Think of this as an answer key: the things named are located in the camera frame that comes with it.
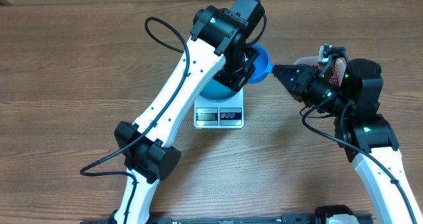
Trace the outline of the blue plastic measuring scoop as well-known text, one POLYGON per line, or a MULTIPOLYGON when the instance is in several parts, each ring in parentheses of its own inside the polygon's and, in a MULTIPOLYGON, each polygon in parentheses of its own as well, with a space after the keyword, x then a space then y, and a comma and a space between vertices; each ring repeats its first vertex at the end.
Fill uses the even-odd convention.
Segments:
POLYGON ((260 45, 252 46, 254 53, 258 54, 254 59, 255 70, 248 80, 249 84, 260 83, 272 72, 273 65, 270 63, 268 52, 260 45))

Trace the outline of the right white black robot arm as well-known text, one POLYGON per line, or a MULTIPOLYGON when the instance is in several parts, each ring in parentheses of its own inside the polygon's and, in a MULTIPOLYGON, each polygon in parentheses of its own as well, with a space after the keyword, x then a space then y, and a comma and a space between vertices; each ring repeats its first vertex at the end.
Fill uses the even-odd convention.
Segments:
POLYGON ((339 86, 324 71, 306 64, 275 65, 272 72, 295 100, 308 107, 303 125, 345 150, 378 222, 421 223, 422 212, 404 173, 399 142, 378 112, 381 66, 368 59, 353 59, 339 86))

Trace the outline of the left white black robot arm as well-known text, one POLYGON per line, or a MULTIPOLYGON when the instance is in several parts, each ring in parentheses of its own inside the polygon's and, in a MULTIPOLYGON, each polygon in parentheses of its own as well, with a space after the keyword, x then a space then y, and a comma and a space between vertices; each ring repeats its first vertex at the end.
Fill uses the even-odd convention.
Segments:
POLYGON ((246 40, 264 16, 260 0, 236 0, 229 9, 210 5, 196 13, 182 57, 160 93, 134 122, 120 122, 114 131, 128 179, 109 223, 148 221, 158 183, 180 160, 172 144, 186 113, 210 81, 237 93, 252 77, 258 51, 246 40))

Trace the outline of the teal metal bowl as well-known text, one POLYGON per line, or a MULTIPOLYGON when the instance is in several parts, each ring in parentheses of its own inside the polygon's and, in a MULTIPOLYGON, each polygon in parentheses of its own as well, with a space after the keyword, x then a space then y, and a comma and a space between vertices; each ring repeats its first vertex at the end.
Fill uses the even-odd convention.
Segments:
POLYGON ((209 101, 226 101, 237 94, 221 83, 211 79, 200 92, 200 96, 209 101))

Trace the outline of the white digital kitchen scale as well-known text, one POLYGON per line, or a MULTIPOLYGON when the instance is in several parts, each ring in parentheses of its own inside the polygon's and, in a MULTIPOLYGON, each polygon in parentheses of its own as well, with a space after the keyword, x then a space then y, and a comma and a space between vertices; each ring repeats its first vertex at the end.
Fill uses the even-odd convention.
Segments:
POLYGON ((244 124, 243 89, 226 101, 209 101, 199 95, 194 102, 194 126, 198 129, 241 129, 244 124))

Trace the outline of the red adzuki beans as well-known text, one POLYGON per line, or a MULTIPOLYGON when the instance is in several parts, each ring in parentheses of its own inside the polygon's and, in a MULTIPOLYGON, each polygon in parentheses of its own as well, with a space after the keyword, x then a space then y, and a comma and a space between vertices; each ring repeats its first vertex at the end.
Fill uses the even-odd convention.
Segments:
POLYGON ((321 79, 333 85, 340 86, 344 71, 345 65, 343 63, 335 63, 334 65, 331 65, 329 70, 321 77, 321 79))

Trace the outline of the clear plastic container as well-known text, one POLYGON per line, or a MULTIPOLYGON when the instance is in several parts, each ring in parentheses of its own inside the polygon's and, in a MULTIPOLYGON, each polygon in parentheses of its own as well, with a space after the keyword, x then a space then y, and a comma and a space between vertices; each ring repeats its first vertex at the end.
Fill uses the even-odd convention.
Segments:
MULTIPOLYGON (((345 69, 346 69, 346 64, 345 64, 345 61, 344 61, 343 58, 337 59, 334 63, 332 63, 332 65, 334 65, 335 63, 343 63, 345 65, 345 69)), ((301 57, 301 58, 297 59, 293 64, 294 65, 307 64, 307 65, 310 65, 310 66, 318 67, 320 70, 322 70, 324 68, 324 65, 318 64, 318 57, 317 56, 301 57)))

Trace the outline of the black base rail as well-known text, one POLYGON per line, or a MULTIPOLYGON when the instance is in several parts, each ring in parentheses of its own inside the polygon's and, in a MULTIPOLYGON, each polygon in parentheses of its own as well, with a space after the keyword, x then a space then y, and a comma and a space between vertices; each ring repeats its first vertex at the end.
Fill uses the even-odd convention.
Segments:
POLYGON ((359 223, 373 224, 372 214, 354 214, 346 205, 324 205, 314 213, 291 213, 277 217, 222 217, 199 219, 149 218, 147 224, 318 224, 359 223))

